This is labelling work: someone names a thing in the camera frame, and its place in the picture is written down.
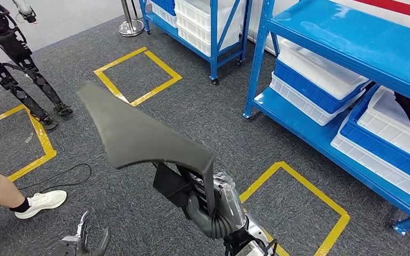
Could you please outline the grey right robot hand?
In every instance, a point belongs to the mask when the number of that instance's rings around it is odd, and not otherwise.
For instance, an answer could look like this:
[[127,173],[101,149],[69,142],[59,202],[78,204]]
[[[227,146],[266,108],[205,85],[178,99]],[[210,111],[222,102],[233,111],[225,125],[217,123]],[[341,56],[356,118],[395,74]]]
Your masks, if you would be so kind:
[[209,216],[200,209],[196,194],[190,194],[186,212],[198,228],[209,238],[225,238],[239,230],[247,230],[248,218],[235,188],[235,182],[225,172],[214,174],[214,189],[218,193],[216,211]]

